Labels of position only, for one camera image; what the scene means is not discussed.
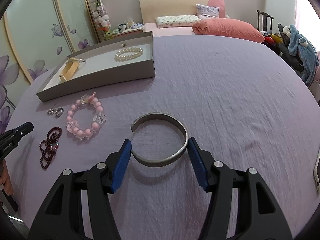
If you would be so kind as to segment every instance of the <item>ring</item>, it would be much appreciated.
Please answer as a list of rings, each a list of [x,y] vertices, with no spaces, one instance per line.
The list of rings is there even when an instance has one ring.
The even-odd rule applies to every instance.
[[[63,114],[63,108],[59,107],[56,111],[56,117],[59,118]]]
[[[186,127],[183,125],[183,123],[181,123],[178,119],[174,118],[171,115],[162,114],[162,113],[150,113],[150,114],[145,114],[145,115],[139,117],[137,120],[135,120],[133,122],[133,124],[131,125],[131,131],[134,132],[142,123],[149,121],[149,120],[164,120],[169,123],[172,123],[174,126],[176,126],[182,132],[186,141],[183,144],[183,146],[181,147],[181,149],[178,150],[175,154],[173,154],[167,158],[164,158],[162,160],[147,160],[147,159],[142,158],[139,155],[137,155],[134,152],[134,150],[131,150],[131,153],[134,156],[134,158],[139,163],[141,163],[145,166],[148,166],[148,167],[153,167],[153,168],[163,167],[163,166],[169,165],[169,164],[175,162],[176,160],[178,160],[185,152],[185,150],[187,148],[187,144],[188,144],[188,131],[187,131]]]

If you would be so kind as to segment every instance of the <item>pink beaded bracelet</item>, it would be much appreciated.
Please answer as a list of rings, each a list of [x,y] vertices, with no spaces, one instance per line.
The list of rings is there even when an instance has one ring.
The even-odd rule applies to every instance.
[[[106,117],[103,113],[103,107],[98,98],[95,97],[96,92],[92,96],[84,95],[78,99],[74,104],[71,105],[71,109],[67,111],[67,131],[77,136],[79,139],[84,137],[90,138],[93,135],[93,132],[97,132],[100,129],[100,125],[106,120]],[[76,119],[73,118],[75,112],[80,108],[81,105],[92,104],[96,109],[96,114],[93,117],[93,122],[91,127],[81,130],[79,128],[79,123]]]

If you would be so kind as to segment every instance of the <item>purple bedsheet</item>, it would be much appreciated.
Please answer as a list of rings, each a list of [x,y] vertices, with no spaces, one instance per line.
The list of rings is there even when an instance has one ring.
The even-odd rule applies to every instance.
[[[295,236],[320,199],[313,168],[320,146],[320,108],[298,75],[262,44],[228,37],[190,35],[154,39],[156,77],[104,86],[41,103],[38,77],[20,100],[8,129],[32,122],[34,131],[6,157],[20,206],[30,227],[51,186],[66,169],[74,172],[105,161],[124,139],[147,158],[163,158],[181,147],[182,135],[165,122],[132,133],[130,125],[150,112],[168,113],[185,124],[202,149],[230,168],[255,167],[278,200]],[[78,140],[65,129],[66,110],[84,94],[97,92],[107,116],[98,135]],[[48,108],[62,106],[59,119]],[[77,111],[90,125],[92,109]],[[39,143],[49,129],[63,128],[49,168],[40,167]],[[123,183],[110,203],[122,239],[197,239],[210,194],[199,187],[189,157],[148,168],[131,158]],[[85,228],[91,236],[88,211]],[[229,235],[234,232],[236,201]]]

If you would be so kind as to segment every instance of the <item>clear crystal bead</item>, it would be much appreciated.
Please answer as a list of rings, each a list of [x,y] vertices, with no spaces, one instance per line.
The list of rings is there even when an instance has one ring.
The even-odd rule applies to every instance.
[[[72,133],[72,129],[78,126],[79,126],[78,121],[75,119],[72,119],[71,121],[67,122],[67,131]]]
[[[89,95],[84,95],[80,98],[82,104],[87,104],[89,102]]]
[[[93,120],[98,124],[102,124],[106,120],[106,116],[103,112],[98,112],[94,117]]]

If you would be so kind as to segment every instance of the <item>blue gripper pad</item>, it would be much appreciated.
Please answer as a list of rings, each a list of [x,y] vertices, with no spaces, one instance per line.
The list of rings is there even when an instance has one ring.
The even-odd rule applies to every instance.
[[[199,153],[199,146],[196,145],[194,143],[194,138],[191,137],[188,140],[188,154],[189,154],[189,158],[193,167],[193,170],[195,171],[196,174],[196,178],[198,181],[198,184],[200,187],[202,187],[204,189],[204,191],[206,191],[209,187],[209,183],[208,183],[208,172],[207,169],[204,166],[203,160],[200,156]]]
[[[115,193],[120,188],[125,171],[127,169],[131,157],[131,141],[125,140],[119,151],[119,159],[112,173],[112,183],[110,186],[111,192]]]

